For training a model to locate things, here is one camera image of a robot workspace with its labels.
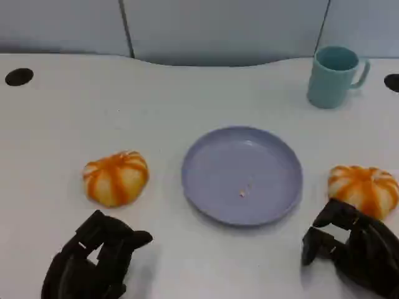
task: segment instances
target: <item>pumpkin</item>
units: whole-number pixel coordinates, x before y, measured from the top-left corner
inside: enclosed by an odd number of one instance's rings
[[[83,170],[87,196],[107,207],[134,201],[148,177],[147,163],[136,151],[122,151],[89,162]]]
[[[378,168],[337,166],[329,177],[329,198],[351,204],[362,213],[384,219],[398,204],[399,186]]]

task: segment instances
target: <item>white wall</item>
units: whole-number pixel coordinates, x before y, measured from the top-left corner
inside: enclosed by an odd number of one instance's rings
[[[331,0],[320,46],[367,57],[399,57],[399,0]]]
[[[125,0],[138,59],[251,65],[311,56],[328,0]]]
[[[1,0],[0,52],[129,55],[118,0]]]

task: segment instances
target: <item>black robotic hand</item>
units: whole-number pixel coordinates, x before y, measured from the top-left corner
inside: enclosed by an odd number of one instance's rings
[[[316,228],[328,224],[351,230],[346,244]],[[357,284],[385,298],[399,299],[399,240],[382,222],[331,199],[313,226],[303,238],[303,266],[323,255]]]
[[[132,253],[152,241],[122,221],[95,211],[53,259],[42,287],[42,299],[118,299]],[[97,265],[87,259],[100,249]]]

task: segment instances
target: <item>white table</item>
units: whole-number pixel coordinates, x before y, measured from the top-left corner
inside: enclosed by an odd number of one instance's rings
[[[326,203],[336,164],[399,173],[399,95],[384,86],[399,60],[373,60],[369,80],[337,110],[305,97],[310,59],[245,68],[152,65],[122,57],[1,55],[22,87],[0,82],[0,297],[39,298],[53,256],[98,208],[82,189],[86,162],[120,150],[147,159],[141,198],[106,210],[154,242],[134,253],[129,299],[373,298],[330,262],[300,269],[301,239]],[[279,135],[304,169],[303,200],[259,229],[215,224],[183,197],[180,166],[204,133],[249,125]],[[399,234],[399,215],[387,220]]]

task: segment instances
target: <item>blue plate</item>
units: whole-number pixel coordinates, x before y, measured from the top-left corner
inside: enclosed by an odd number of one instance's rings
[[[302,168],[293,150],[266,131],[235,126],[201,137],[185,156],[185,196],[200,211],[232,225],[259,225],[301,199]]]

